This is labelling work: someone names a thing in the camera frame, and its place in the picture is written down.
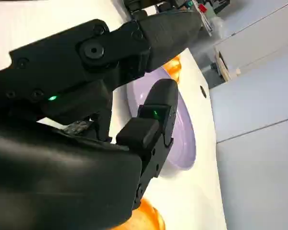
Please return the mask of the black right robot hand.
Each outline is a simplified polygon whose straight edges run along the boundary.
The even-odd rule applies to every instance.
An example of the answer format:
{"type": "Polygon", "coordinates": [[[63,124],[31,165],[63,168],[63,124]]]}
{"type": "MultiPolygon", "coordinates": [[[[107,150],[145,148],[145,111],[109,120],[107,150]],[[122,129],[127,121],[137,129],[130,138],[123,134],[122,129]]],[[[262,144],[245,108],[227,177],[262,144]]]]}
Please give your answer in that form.
{"type": "Polygon", "coordinates": [[[0,70],[0,230],[105,230],[131,217],[173,145],[179,90],[158,80],[115,144],[113,91],[181,53],[200,26],[191,10],[114,31],[94,19],[10,52],[0,70]]]}

